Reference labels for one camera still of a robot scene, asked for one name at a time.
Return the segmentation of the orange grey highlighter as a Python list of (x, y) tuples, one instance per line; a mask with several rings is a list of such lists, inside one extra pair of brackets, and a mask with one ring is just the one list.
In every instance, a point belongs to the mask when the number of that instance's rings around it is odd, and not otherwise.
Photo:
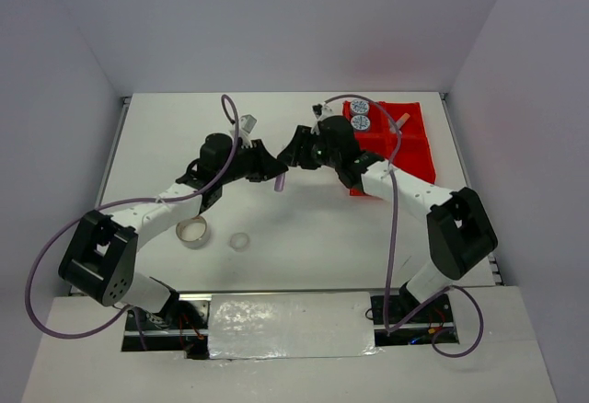
[(410, 119), (409, 113), (404, 113), (403, 115), (401, 115), (399, 117), (399, 119), (396, 120), (396, 125), (397, 125), (398, 129), (401, 130), (403, 128), (403, 126), (409, 121), (409, 119)]

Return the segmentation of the pink purple highlighter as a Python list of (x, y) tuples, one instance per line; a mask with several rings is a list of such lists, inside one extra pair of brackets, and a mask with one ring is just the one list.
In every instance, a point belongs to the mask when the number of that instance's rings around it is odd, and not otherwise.
[(275, 183), (274, 183), (274, 190), (276, 192), (282, 192), (284, 189), (284, 183), (285, 183), (285, 177), (286, 174), (282, 173), (281, 175), (279, 175), (276, 179), (275, 179)]

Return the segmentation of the blue patterned tape roll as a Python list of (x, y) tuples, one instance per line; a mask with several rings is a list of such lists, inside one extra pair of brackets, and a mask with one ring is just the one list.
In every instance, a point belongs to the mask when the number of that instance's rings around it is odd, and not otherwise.
[(369, 132), (371, 129), (371, 121), (369, 117), (363, 114), (352, 116), (350, 123), (357, 132)]
[(349, 111), (352, 117), (367, 117), (370, 111), (370, 104), (363, 99), (354, 99), (349, 103)]

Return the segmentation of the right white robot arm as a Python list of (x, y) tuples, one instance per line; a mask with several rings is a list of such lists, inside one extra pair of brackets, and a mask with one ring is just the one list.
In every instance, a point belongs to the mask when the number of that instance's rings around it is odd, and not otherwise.
[(399, 289), (401, 314), (410, 321), (424, 319), (432, 311), (433, 295), (462, 279), (498, 246), (477, 192), (438, 187), (393, 166), (363, 149), (342, 116), (312, 128), (299, 126), (278, 159), (306, 170), (330, 167), (345, 187), (390, 201), (396, 212), (425, 224), (429, 257)]

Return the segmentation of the small clear tape roll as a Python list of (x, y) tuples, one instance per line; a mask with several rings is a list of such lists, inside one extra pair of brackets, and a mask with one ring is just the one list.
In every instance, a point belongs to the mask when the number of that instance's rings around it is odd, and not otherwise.
[(235, 252), (243, 252), (248, 249), (250, 245), (250, 237), (247, 233), (238, 232), (229, 237), (228, 245)]

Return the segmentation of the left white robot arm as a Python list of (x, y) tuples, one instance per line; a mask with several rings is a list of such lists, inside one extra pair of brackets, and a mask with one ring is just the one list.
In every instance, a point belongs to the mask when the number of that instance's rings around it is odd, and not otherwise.
[(260, 139), (246, 145), (224, 133), (210, 134), (198, 157), (162, 193), (114, 213), (86, 213), (58, 274), (101, 305), (138, 307), (159, 328), (170, 328), (186, 305), (178, 291), (137, 271), (139, 251), (168, 229), (209, 210), (221, 198), (224, 185), (240, 179), (268, 181), (287, 169)]

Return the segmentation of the large grey tape roll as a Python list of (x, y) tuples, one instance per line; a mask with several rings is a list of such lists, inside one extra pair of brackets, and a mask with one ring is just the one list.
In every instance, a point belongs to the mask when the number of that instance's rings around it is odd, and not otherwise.
[(183, 247), (200, 249), (208, 244), (211, 229), (206, 220), (198, 216), (178, 223), (176, 236)]

